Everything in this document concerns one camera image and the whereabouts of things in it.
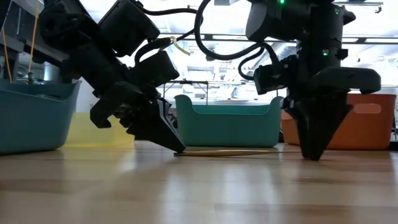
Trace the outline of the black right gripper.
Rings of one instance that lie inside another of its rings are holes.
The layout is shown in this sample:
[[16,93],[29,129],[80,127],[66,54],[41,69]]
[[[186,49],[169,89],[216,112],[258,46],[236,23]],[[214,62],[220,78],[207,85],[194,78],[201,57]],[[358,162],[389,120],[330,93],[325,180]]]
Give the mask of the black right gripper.
[[370,68],[327,67],[307,83],[309,91],[322,88],[338,92],[304,98],[298,103],[287,95],[280,102],[280,108],[296,121],[302,156],[311,161],[320,160],[340,124],[353,109],[347,104],[348,93],[343,90],[375,93],[381,90],[381,77]]

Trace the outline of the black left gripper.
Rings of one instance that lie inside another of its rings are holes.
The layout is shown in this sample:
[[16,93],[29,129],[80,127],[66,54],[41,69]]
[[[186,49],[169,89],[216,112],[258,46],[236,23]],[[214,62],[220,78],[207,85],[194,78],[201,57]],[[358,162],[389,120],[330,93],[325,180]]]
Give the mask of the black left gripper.
[[170,104],[160,98],[153,86],[145,86],[142,91],[128,82],[116,82],[92,107],[90,119],[97,128],[110,128],[108,118],[114,116],[136,140],[150,141],[181,153],[185,145],[172,126],[169,108]]

